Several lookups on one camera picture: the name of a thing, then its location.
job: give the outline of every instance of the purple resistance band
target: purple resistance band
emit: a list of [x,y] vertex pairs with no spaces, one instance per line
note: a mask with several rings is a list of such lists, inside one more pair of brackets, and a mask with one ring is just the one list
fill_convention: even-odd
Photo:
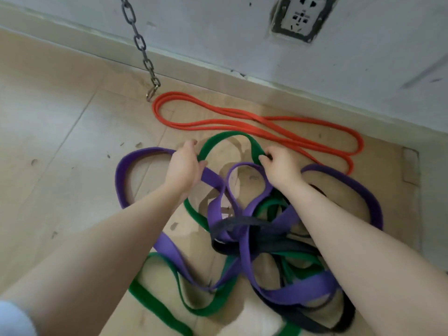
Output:
[[[132,166],[132,164],[136,160],[152,154],[167,153],[172,155],[174,152],[175,150],[164,149],[161,147],[145,148],[129,153],[120,161],[115,173],[115,187],[118,195],[118,200],[122,208],[129,206],[129,203],[126,199],[124,185],[127,171]],[[257,169],[263,176],[266,184],[263,193],[260,196],[256,197],[251,203],[249,203],[248,207],[245,208],[244,210],[239,207],[235,197],[232,195],[230,188],[228,186],[228,179],[232,170],[243,165],[251,166]],[[376,198],[372,195],[372,193],[368,191],[364,186],[362,186],[355,180],[349,178],[348,176],[344,175],[343,173],[326,166],[311,164],[302,169],[302,172],[305,171],[323,172],[333,176],[334,178],[350,186],[353,190],[359,193],[366,201],[371,214],[371,224],[373,226],[376,226],[377,228],[382,229],[383,218],[379,203],[376,200]],[[230,194],[229,201],[232,204],[236,216],[252,215],[255,207],[261,202],[261,200],[266,198],[272,190],[272,185],[267,181],[266,174],[264,173],[263,168],[253,163],[235,164],[229,170],[226,182],[224,182],[221,179],[221,177],[216,173],[214,173],[212,170],[205,168],[201,181],[214,187],[220,192],[219,196],[216,197],[208,206],[207,220],[210,226],[212,226],[213,224],[222,219],[221,199],[226,189]],[[294,208],[290,205],[282,214],[280,214],[272,222],[271,227],[268,227],[267,231],[271,229],[271,232],[274,234],[286,233],[290,230],[291,226],[293,224],[296,224],[298,221],[299,217],[295,212]],[[264,297],[266,297],[266,299],[272,301],[273,303],[280,305],[294,305],[294,304],[304,305],[311,300],[320,298],[327,294],[334,293],[334,291],[338,287],[336,279],[333,277],[331,272],[324,271],[312,277],[309,277],[305,280],[296,281],[291,285],[285,286],[277,290],[262,289],[258,286],[252,270],[251,263],[256,258],[257,255],[250,254],[249,227],[241,226],[235,228],[233,231],[222,232],[218,236],[218,239],[222,242],[238,241],[240,245],[241,256],[235,259],[235,261],[222,275],[222,277],[218,280],[218,282],[211,287],[202,287],[194,281],[193,277],[190,275],[188,271],[188,268],[185,264],[185,261],[183,260],[182,254],[180,253],[179,249],[164,232],[160,234],[159,239],[154,244],[154,248],[157,250],[157,252],[169,258],[176,265],[178,271],[182,274],[182,276],[188,280],[188,282],[199,287],[204,291],[210,292],[212,290],[215,290],[216,288],[220,287],[225,282],[237,276],[241,272],[244,272],[246,274],[251,284],[257,291],[260,292],[260,294],[262,294]]]

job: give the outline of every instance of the baseboard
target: baseboard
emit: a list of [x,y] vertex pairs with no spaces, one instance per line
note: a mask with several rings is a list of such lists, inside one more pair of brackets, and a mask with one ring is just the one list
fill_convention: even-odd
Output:
[[[33,10],[0,1],[0,26],[75,50],[142,68],[141,53],[131,39],[124,39]],[[435,196],[448,198],[448,181],[443,176],[448,160],[435,146],[448,144],[448,134],[402,120],[377,115],[360,108],[274,84],[154,48],[148,49],[155,71],[167,77],[215,90],[263,105],[285,109],[301,116],[328,120],[356,129],[362,134],[410,147],[421,153],[423,253],[434,264],[448,270],[448,254],[443,243],[433,244],[438,229],[425,226],[445,225],[448,206]]]

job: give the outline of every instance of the forearm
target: forearm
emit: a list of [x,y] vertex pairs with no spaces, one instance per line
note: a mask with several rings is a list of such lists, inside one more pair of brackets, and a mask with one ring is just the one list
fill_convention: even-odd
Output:
[[3,295],[40,335],[98,335],[181,202],[162,186],[36,266]]
[[304,182],[282,189],[325,261],[378,335],[441,335],[448,277]]

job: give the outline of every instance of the hand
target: hand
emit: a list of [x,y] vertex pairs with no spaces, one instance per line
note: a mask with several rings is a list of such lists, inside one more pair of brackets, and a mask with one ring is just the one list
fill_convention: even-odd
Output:
[[205,160],[198,162],[198,156],[194,151],[197,143],[197,140],[187,140],[182,148],[174,152],[165,178],[165,185],[179,189],[183,200],[201,180],[202,172],[207,166]]
[[267,179],[275,188],[283,192],[292,184],[305,183],[297,161],[286,148],[269,146],[264,152],[270,155],[272,160],[265,155],[261,155],[259,160],[264,167]]

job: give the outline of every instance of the white sleeve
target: white sleeve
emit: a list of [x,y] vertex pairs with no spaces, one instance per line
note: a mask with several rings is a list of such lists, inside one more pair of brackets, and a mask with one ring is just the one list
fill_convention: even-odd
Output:
[[31,319],[10,302],[0,301],[0,336],[37,336]]

